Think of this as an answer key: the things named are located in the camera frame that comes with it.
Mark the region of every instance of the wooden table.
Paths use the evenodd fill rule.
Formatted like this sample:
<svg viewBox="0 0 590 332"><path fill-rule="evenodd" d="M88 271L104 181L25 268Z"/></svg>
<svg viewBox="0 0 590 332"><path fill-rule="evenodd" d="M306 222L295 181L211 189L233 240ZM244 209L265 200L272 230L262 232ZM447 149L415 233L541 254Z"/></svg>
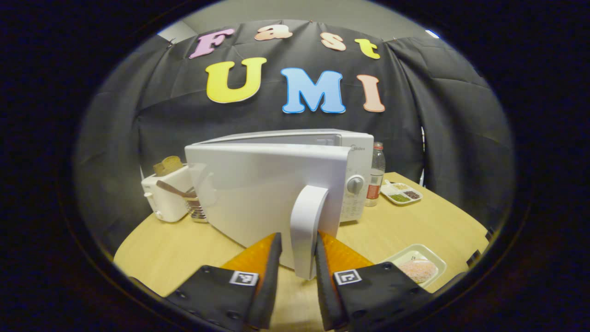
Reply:
<svg viewBox="0 0 590 332"><path fill-rule="evenodd" d="M475 219L417 183L386 173L391 182L402 182L423 194L421 201L396 206L380 195L375 207L365 207L358 221L340 225L336 238L379 263L414 243L421 243L447 263L447 270L426 287L434 292L452 277L467 270L467 259L488 245L487 230ZM208 223L189 216L166 223L151 214L121 244L115 264L128 276L142 281L165 297L202 265L221 266L244 250ZM323 331L317 302L316 280L306 281L293 270L278 270L272 331Z"/></svg>

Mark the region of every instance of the gray wall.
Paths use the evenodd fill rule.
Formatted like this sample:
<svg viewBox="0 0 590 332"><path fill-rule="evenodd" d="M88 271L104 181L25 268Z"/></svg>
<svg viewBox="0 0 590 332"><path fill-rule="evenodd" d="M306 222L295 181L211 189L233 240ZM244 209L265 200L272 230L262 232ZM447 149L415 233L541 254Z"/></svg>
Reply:
<svg viewBox="0 0 590 332"><path fill-rule="evenodd" d="M429 37L410 19L366 0L224 0L188 15L182 22L200 34L263 19L310 19L383 40Z"/></svg>

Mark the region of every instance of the green seasoning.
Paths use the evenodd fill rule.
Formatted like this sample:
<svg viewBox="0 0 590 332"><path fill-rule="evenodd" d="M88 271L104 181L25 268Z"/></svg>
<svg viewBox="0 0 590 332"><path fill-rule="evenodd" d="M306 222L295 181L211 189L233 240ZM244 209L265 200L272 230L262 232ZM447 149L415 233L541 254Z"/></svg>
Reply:
<svg viewBox="0 0 590 332"><path fill-rule="evenodd" d="M391 198L393 198L394 200L396 200L396 201L400 202L400 203L403 203L403 202L409 201L409 198L408 198L408 197L404 197L404 196L402 196L402 195L400 195L400 194L397 194L397 195L389 195L389 196L390 196Z"/></svg>

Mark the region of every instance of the blue letter m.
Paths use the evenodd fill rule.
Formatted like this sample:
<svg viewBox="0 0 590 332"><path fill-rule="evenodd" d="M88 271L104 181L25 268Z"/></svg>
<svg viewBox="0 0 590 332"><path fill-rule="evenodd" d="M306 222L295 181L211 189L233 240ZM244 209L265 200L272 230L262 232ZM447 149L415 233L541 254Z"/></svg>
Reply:
<svg viewBox="0 0 590 332"><path fill-rule="evenodd" d="M299 94L312 110L315 112L322 96L324 103L322 111L326 113L344 113L346 108L342 105L340 97L340 80L342 74L326 70L320 75L317 84L313 84L305 70L301 68L285 68L281 70L287 78L287 103L283 106L285 113L301 113L305 106L301 104Z"/></svg>

